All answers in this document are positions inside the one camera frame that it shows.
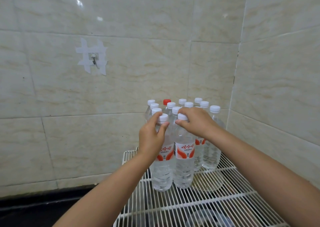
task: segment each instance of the human hand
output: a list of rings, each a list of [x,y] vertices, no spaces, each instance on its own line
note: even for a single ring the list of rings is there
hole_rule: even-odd
[[[144,154],[151,163],[156,159],[161,150],[165,140],[165,132],[169,125],[169,122],[165,122],[160,126],[159,131],[156,131],[156,124],[161,115],[162,112],[156,112],[139,131],[138,153]]]
[[[202,108],[180,108],[178,113],[186,115],[189,122],[184,120],[176,120],[175,123],[185,128],[188,132],[202,137],[208,138],[210,132],[220,128],[219,125],[212,120],[210,115]]]

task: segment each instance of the red bottle cap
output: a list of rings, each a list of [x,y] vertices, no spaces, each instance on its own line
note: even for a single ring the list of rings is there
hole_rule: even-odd
[[[171,102],[171,100],[170,99],[163,100],[163,105],[167,105],[168,102]]]

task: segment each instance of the person's left arm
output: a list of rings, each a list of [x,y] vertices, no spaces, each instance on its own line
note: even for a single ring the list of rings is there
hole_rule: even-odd
[[[139,180],[159,154],[169,123],[155,130],[157,112],[140,129],[139,151],[131,160],[74,204],[53,227],[111,226],[128,201]]]

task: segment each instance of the bottle cap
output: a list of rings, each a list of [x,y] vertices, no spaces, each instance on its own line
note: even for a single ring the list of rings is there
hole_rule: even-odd
[[[207,101],[202,101],[202,102],[200,102],[200,106],[201,106],[201,107],[204,107],[204,108],[207,108],[207,107],[209,107],[209,102],[207,102]]]
[[[172,113],[175,114],[175,115],[177,115],[180,108],[181,108],[181,107],[173,107],[173,108],[172,108]]]
[[[171,102],[171,100],[170,99],[163,100],[163,105],[167,105],[168,102]]]
[[[185,104],[184,104],[184,106],[185,107],[193,107],[193,102],[186,102]]]
[[[150,106],[151,104],[155,103],[156,100],[148,100],[148,106]]]
[[[200,98],[200,97],[196,97],[195,99],[194,99],[194,102],[195,103],[200,103],[202,101],[202,98]]]
[[[186,115],[182,114],[182,113],[179,113],[178,114],[178,119],[180,119],[180,120],[188,120],[188,117]]]
[[[186,99],[179,99],[179,105],[184,105],[186,101]]]
[[[210,112],[218,113],[218,112],[220,112],[220,107],[212,105],[212,106],[210,106]]]
[[[158,118],[158,123],[162,124],[168,120],[169,116],[168,114],[163,113],[161,116]]]
[[[151,110],[151,114],[152,114],[152,115],[155,114],[156,112],[162,112],[162,109],[161,109],[161,108],[153,108],[153,109]]]
[[[150,108],[153,109],[153,108],[157,108],[159,107],[159,104],[158,103],[152,103],[150,104]]]
[[[175,102],[168,102],[167,103],[167,108],[173,108],[176,106],[176,103]]]

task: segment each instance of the forearm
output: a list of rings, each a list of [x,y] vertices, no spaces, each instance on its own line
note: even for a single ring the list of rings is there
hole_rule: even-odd
[[[223,129],[211,131],[207,139],[289,224],[319,225],[320,191],[308,181]]]
[[[137,154],[80,199],[54,227],[111,226],[151,163]]]

